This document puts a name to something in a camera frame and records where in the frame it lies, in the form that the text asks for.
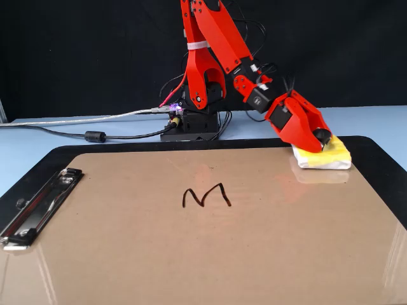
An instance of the light blue table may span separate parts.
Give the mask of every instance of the light blue table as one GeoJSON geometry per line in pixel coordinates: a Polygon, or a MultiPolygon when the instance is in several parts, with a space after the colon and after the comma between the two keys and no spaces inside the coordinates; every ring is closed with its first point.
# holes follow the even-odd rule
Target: light blue table
{"type": "MultiPolygon", "coordinates": [[[[335,135],[369,137],[407,170],[407,106],[324,108],[321,112],[335,135]]],[[[69,133],[95,130],[106,132],[108,135],[138,135],[161,130],[167,124],[167,118],[166,114],[148,114],[103,123],[47,126],[47,128],[69,133]]],[[[16,122],[60,119],[63,118],[18,119],[16,122]]],[[[251,121],[244,112],[234,112],[233,119],[221,139],[262,139],[276,136],[268,122],[257,123],[251,121]]],[[[125,142],[157,141],[160,141],[159,136],[125,142]]],[[[37,130],[1,129],[0,196],[52,149],[89,144],[83,139],[59,137],[37,130]]]]}

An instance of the clipboard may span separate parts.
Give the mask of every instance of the clipboard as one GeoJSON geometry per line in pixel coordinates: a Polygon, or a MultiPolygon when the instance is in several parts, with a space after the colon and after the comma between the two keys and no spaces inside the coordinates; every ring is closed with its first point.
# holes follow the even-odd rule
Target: clipboard
{"type": "Polygon", "coordinates": [[[68,166],[84,176],[30,249],[0,252],[2,300],[406,302],[406,172],[370,139],[341,139],[353,157],[348,177],[299,176],[278,139],[54,150],[0,207],[18,201],[18,189],[34,196],[35,173],[68,166]],[[197,204],[218,183],[230,206],[220,187],[197,204]]]}

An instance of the metal clip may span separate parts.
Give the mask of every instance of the metal clip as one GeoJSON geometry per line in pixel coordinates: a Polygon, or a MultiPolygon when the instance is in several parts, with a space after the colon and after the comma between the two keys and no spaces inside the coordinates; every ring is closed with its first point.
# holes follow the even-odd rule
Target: metal clip
{"type": "Polygon", "coordinates": [[[0,234],[4,250],[25,250],[32,245],[53,214],[81,180],[81,170],[55,173],[0,234]]]}

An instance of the red robot arm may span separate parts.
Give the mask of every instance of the red robot arm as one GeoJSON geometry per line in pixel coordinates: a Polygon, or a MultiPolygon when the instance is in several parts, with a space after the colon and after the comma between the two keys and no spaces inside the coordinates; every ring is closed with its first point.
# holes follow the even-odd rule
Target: red robot arm
{"type": "Polygon", "coordinates": [[[284,141],[317,153],[331,139],[321,113],[295,90],[281,95],[273,79],[261,75],[221,0],[181,0],[189,57],[186,75],[197,109],[207,106],[205,80],[219,83],[226,96],[223,71],[233,79],[243,102],[266,113],[284,141]],[[211,47],[222,68],[208,51],[211,47]]]}

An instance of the black wall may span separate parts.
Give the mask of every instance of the black wall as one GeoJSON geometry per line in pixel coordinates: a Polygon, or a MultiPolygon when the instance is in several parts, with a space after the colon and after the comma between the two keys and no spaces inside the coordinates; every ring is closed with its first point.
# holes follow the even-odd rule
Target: black wall
{"type": "MultiPolygon", "coordinates": [[[[296,71],[296,89],[317,107],[407,104],[407,1],[237,2],[268,31],[258,58],[296,71]]],[[[186,53],[179,0],[2,0],[0,34],[10,119],[153,107],[186,53]]],[[[259,44],[250,27],[250,49],[259,44]]]]}

